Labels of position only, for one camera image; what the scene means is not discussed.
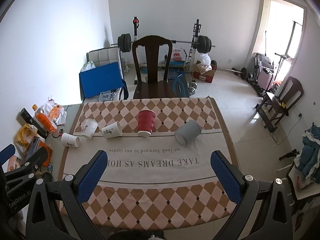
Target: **diamond pattern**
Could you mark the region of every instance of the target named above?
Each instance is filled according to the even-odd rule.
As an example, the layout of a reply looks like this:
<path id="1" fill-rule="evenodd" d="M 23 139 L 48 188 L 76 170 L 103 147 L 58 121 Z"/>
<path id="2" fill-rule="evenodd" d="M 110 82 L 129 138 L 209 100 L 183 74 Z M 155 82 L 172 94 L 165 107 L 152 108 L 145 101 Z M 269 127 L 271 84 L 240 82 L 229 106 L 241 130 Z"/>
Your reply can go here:
<path id="1" fill-rule="evenodd" d="M 90 118 L 98 122 L 96 133 L 116 121 L 120 122 L 124 133 L 135 133 L 138 113 L 142 109 L 150 109 L 156 113 L 153 132 L 175 132 L 190 119 L 198 122 L 204 130 L 220 129 L 209 98 L 154 98 L 84 104 L 75 132 L 81 132 L 85 120 Z"/>
<path id="2" fill-rule="evenodd" d="M 191 187 L 126 189 L 97 186 L 82 206 L 98 226 L 165 230 L 190 227 L 230 215 L 231 202 L 219 181 Z M 60 204 L 60 210 L 66 210 Z"/>

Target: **blue gripper pad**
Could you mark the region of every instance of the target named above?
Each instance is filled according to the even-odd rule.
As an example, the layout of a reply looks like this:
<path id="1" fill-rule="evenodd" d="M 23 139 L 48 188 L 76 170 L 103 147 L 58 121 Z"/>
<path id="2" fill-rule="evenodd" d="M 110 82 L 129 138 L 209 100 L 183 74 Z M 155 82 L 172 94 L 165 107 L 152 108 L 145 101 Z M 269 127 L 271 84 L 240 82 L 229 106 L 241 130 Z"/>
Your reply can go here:
<path id="1" fill-rule="evenodd" d="M 210 164 L 229 199 L 239 205 L 242 200 L 241 186 L 216 152 L 211 154 Z"/>
<path id="2" fill-rule="evenodd" d="M 0 165 L 5 164 L 7 160 L 9 160 L 16 152 L 16 149 L 13 144 L 9 144 L 6 148 L 4 148 L 0 152 Z"/>
<path id="3" fill-rule="evenodd" d="M 77 200 L 81 204 L 87 202 L 99 182 L 103 172 L 108 163 L 108 156 L 105 151 L 100 151 L 100 155 L 94 156 L 96 158 L 91 167 L 88 168 L 86 174 L 83 175 L 82 180 L 77 185 Z"/>

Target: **blue box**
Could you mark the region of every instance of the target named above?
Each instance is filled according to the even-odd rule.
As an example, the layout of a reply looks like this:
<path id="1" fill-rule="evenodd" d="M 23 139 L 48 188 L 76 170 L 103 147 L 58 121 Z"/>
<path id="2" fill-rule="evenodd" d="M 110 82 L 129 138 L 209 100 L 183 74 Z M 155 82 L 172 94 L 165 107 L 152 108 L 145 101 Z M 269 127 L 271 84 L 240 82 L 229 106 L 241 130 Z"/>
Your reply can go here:
<path id="1" fill-rule="evenodd" d="M 80 92 L 84 98 L 123 87 L 118 62 L 79 73 Z"/>

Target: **cup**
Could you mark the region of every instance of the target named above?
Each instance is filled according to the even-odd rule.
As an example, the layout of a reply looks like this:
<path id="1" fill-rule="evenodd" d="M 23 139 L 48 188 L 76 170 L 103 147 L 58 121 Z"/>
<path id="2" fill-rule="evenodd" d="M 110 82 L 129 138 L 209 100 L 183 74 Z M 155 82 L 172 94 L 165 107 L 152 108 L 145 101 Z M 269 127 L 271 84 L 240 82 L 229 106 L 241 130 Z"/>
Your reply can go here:
<path id="1" fill-rule="evenodd" d="M 114 122 L 101 129 L 102 136 L 106 139 L 122 136 L 122 128 L 119 122 Z"/>
<path id="2" fill-rule="evenodd" d="M 85 121 L 84 129 L 82 131 L 82 136 L 91 139 L 97 127 L 98 123 L 95 120 L 87 119 Z"/>
<path id="3" fill-rule="evenodd" d="M 68 133 L 62 134 L 61 143 L 66 147 L 79 147 L 80 138 Z"/>
<path id="4" fill-rule="evenodd" d="M 186 146 L 188 143 L 196 139 L 196 137 L 198 137 L 200 134 L 200 125 L 194 120 L 189 120 L 178 130 L 176 130 L 174 136 L 178 143 L 180 143 L 182 146 Z"/>
<path id="5" fill-rule="evenodd" d="M 156 113 L 151 110 L 141 110 L 138 113 L 138 135 L 141 137 L 151 136 L 155 124 Z"/>

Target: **gray cup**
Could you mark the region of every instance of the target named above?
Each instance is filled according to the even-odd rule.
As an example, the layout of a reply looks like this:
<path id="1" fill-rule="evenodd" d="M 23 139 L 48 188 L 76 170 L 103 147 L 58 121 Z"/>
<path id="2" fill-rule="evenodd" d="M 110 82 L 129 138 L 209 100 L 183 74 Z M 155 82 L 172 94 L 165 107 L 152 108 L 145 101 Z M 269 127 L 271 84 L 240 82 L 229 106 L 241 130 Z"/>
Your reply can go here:
<path id="1" fill-rule="evenodd" d="M 194 120 L 189 120 L 182 127 L 176 130 L 174 136 L 178 141 L 178 143 L 180 143 L 182 146 L 186 146 L 188 143 L 192 142 L 200 134 L 201 134 L 200 125 Z"/>

